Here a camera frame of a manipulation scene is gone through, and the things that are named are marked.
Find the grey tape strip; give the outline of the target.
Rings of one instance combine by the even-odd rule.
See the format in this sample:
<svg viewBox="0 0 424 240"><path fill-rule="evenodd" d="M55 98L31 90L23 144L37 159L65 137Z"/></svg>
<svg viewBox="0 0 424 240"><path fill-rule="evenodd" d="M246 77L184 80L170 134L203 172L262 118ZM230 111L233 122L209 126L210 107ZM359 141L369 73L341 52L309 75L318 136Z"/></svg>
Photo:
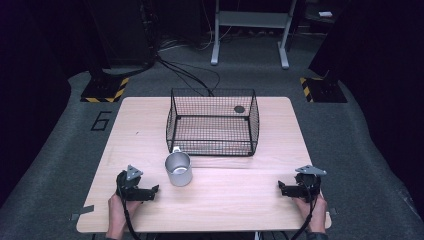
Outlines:
<svg viewBox="0 0 424 240"><path fill-rule="evenodd" d="M83 214L87 214L94 211L94 205L84 206L80 210L78 210L76 213L72 213L70 215L69 220L70 221L77 221L79 217Z"/></svg>

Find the black cabinet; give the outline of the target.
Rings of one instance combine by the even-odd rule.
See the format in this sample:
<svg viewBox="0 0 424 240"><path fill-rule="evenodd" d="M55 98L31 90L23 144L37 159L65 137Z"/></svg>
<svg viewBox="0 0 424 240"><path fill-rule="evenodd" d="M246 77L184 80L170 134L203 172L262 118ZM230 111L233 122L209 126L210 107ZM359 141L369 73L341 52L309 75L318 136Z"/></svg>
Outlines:
<svg viewBox="0 0 424 240"><path fill-rule="evenodd" d="M85 0L110 66L154 64L155 27L150 0Z"/></svg>

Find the person's right hand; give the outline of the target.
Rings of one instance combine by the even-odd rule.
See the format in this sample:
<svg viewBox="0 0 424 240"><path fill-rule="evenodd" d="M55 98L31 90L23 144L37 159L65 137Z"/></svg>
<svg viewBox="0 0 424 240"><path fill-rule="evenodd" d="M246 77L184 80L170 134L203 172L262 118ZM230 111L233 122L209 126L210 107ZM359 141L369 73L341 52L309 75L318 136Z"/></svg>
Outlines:
<svg viewBox="0 0 424 240"><path fill-rule="evenodd" d="M317 196L315 202L312 205L306 203L301 198L293 198L292 201L298 207L304 220L306 220L309 215L312 215L307 225L307 230L309 232L322 234L326 233L325 223L327 202L321 195Z"/></svg>

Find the person's left hand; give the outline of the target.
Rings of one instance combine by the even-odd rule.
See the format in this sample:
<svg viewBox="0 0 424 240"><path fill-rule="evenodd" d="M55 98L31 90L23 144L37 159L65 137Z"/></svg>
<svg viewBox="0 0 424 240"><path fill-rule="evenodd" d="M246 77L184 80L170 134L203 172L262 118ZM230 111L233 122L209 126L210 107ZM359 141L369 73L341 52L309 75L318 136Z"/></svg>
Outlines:
<svg viewBox="0 0 424 240"><path fill-rule="evenodd" d="M127 228L124 207L121 198L113 194L108 200L109 224L105 237L112 240L122 240Z"/></svg>

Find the silver metal cup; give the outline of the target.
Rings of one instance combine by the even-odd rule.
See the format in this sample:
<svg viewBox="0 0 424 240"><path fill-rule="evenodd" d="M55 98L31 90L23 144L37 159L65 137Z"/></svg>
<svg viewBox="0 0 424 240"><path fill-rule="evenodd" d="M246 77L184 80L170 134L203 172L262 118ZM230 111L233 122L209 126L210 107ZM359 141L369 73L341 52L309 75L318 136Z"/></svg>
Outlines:
<svg viewBox="0 0 424 240"><path fill-rule="evenodd" d="M174 147L166 158L165 169L171 184L174 186L183 187L188 185L192 180L190 156L178 146Z"/></svg>

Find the white metal stand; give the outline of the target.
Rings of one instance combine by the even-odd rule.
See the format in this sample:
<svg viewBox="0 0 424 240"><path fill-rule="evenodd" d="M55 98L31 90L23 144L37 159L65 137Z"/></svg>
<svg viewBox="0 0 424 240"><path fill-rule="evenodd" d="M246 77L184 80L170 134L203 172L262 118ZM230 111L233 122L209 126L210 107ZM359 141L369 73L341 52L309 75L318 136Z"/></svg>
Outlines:
<svg viewBox="0 0 424 240"><path fill-rule="evenodd" d="M220 53L220 27L256 27L269 29L282 29L283 36L277 43L280 64L284 70L289 68L287 57L286 42L289 36L294 10L297 0L290 0L290 8L287 13L270 12L240 12L224 11L220 9L220 0L215 0L215 21L214 21L214 44L210 63L216 66L219 62Z"/></svg>

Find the black striped stand base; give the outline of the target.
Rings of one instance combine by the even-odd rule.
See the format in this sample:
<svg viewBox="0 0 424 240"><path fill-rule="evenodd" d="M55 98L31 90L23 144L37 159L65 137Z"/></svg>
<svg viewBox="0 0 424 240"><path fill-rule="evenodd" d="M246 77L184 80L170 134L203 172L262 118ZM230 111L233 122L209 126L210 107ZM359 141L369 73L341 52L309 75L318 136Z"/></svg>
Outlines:
<svg viewBox="0 0 424 240"><path fill-rule="evenodd" d="M303 93L310 103L346 103L340 86L337 83L328 83L321 78L300 79Z"/></svg>
<svg viewBox="0 0 424 240"><path fill-rule="evenodd" d="M90 103L117 102L123 95L128 82L128 78L91 79L83 90L80 101Z"/></svg>

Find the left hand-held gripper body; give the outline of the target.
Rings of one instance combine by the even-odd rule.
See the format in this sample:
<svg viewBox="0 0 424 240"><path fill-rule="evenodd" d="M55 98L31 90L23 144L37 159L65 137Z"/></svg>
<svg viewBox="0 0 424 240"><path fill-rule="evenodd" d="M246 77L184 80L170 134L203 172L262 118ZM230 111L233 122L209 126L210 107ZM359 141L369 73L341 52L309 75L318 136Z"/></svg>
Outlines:
<svg viewBox="0 0 424 240"><path fill-rule="evenodd" d="M116 178L116 194L124 200L141 200L142 193L138 188L143 172L128 165L126 170L118 174Z"/></svg>

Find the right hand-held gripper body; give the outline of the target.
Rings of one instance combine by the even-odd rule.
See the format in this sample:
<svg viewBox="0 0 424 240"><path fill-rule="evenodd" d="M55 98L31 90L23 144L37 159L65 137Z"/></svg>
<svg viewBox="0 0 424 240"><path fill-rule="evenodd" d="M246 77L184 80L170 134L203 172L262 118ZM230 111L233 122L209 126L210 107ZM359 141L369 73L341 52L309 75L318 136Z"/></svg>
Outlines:
<svg viewBox="0 0 424 240"><path fill-rule="evenodd" d="M327 171L312 165L306 165L297 168L296 172L295 179L301 189L301 198L310 203L320 194L321 177L326 176Z"/></svg>

